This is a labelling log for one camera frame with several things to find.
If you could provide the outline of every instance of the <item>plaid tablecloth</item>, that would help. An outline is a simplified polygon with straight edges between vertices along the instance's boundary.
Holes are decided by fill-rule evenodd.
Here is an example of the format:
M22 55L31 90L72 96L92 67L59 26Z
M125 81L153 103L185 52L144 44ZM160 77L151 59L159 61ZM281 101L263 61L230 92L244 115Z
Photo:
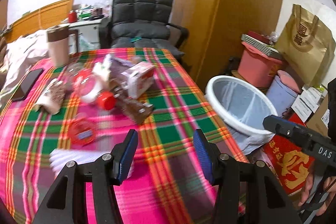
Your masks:
M92 68L107 53L128 59L138 55L155 65L155 83L140 100L155 105L145 122L137 126L118 111L108 115L87 106L74 95L66 96L60 112L48 115L32 110L51 79L62 79L64 68L55 69L49 59L33 69L44 68L27 99L9 101L0 116L0 197L18 223L31 223L54 180L49 154L69 149L68 127L77 113L94 119L102 140L89 149L110 150L128 130L139 134L134 172L115 187L124 223L206 223L216 199L216 189L205 179L193 147L193 132L201 128L221 152L246 161L221 119L202 92L166 50L118 48L82 52L72 61ZM95 223L92 185L87 184L89 222Z

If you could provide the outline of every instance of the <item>chair seat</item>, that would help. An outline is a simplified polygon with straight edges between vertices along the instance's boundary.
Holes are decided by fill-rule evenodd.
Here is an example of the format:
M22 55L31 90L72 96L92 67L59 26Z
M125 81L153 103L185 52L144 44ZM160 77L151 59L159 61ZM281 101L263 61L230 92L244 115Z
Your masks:
M170 31L165 25L154 23L122 23L112 28L112 38L119 37L142 37L169 39Z
M184 52L180 52L177 48L175 48L168 40L159 39L159 38L142 38L136 42L131 42L130 37L119 37L113 41L113 46L111 48L159 48L169 50L171 54L177 59L181 59L184 55Z

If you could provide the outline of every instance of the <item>blue cylindrical bin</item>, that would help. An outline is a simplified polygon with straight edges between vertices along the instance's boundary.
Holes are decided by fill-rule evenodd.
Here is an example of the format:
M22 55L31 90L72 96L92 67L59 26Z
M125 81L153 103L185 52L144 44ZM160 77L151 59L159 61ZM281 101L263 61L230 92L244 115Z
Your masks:
M278 115L282 116L282 113L295 101L297 93L284 85L280 77L276 75L266 93L266 97L272 102Z

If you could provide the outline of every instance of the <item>metal screw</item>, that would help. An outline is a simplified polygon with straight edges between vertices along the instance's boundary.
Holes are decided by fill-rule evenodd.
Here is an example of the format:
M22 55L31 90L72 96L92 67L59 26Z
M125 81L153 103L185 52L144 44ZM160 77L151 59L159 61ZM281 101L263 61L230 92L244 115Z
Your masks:
M265 163L262 160L257 160L256 165L262 168L265 166Z
M112 158L111 154L104 154L104 155L102 156L102 159L103 159L103 160L110 160L111 158Z
M75 162L73 160L70 160L67 162L67 167L73 167L75 165Z
M220 158L221 160L228 160L228 159L230 158L230 156L229 156L228 154L221 153L221 154L219 155L219 158Z

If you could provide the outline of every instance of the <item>gray chair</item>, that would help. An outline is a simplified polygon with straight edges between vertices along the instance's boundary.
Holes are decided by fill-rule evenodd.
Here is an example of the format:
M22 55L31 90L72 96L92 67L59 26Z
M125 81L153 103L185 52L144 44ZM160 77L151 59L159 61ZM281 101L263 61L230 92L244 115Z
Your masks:
M169 50L176 59L189 32L186 28L168 22L173 0L113 0L112 17L100 24L100 47L153 47ZM180 30L175 46L168 41L171 26ZM141 37L136 42L132 38Z

